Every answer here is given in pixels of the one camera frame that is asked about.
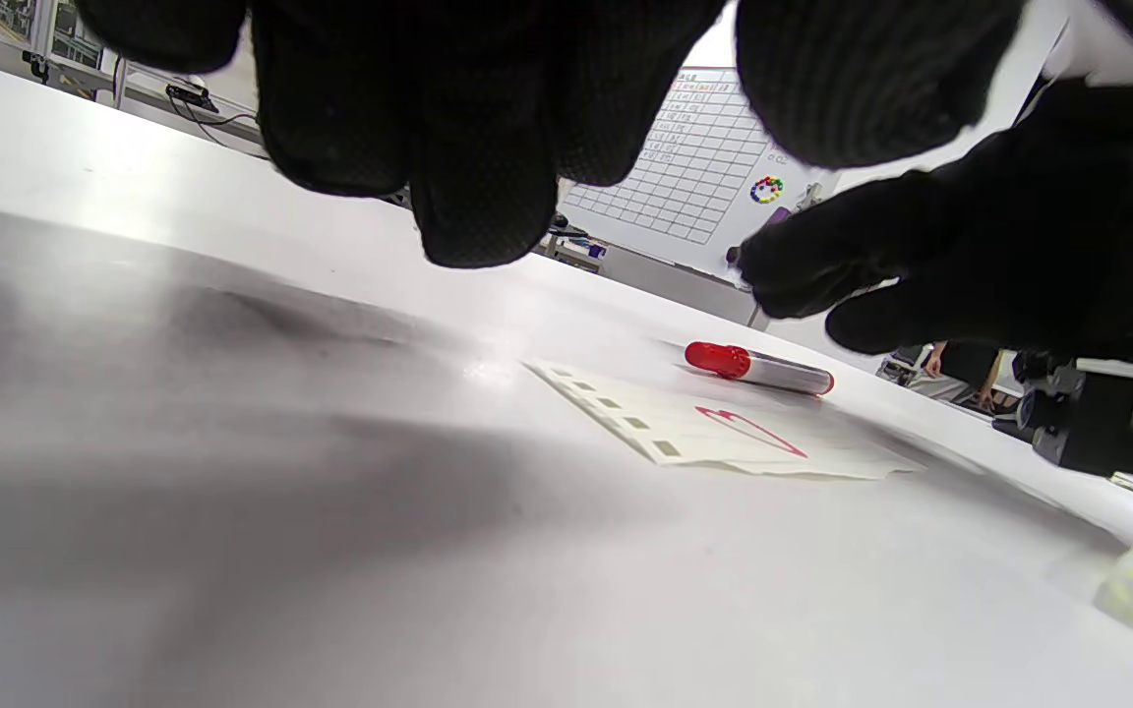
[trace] grid chart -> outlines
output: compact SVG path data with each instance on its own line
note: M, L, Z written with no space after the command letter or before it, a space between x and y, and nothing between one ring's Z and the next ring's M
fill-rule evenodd
M574 205L690 242L707 242L764 150L735 69L681 69L632 173L615 187L577 185Z

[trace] red heart drawing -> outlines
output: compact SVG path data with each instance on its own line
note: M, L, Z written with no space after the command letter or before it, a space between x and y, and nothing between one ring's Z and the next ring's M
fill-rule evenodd
M730 429L735 429L736 432L739 432L739 434L742 434L749 438L758 440L759 443L767 443L777 450L783 450L785 452L790 452L791 454L796 454L796 457L800 457L803 460L806 460L807 458L807 453L794 447L792 444L790 444L790 441L782 438L780 435L774 434L774 432L769 430L768 428L765 428L764 426L760 426L759 423L750 420L746 416L739 416L738 413L734 413L732 411L712 411L710 408L704 408L704 407L697 407L697 411L699 413L704 413L707 418L710 418L710 420L718 423L721 426L727 427ZM757 435L755 434L755 432L750 432L750 429L743 427L742 424L743 426L750 426L750 428L761 432L761 434L764 434L767 437Z

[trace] black glove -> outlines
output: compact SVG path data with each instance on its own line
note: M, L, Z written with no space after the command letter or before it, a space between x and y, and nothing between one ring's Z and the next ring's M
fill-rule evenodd
M129 59L229 62L252 15L265 148L342 196L407 181L436 264L506 264L544 234L555 176L623 179L724 0L78 0ZM738 69L795 156L920 153L979 120L1022 0L741 0Z
M833 308L832 339L868 355L961 339L1133 360L1133 88L1060 82L957 162L760 230L739 267L770 317Z

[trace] marker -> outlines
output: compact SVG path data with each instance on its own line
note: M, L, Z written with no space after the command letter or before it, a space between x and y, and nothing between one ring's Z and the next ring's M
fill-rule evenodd
M768 385L772 389L824 395L833 391L833 375L804 364L786 361L741 347L696 341L684 348L684 360L693 367L730 381Z

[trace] table surface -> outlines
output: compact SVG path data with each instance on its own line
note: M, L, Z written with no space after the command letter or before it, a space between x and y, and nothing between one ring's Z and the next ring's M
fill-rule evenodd
M764 395L698 338L930 470L659 469L520 364ZM1124 541L966 413L0 75L0 707L1133 705Z

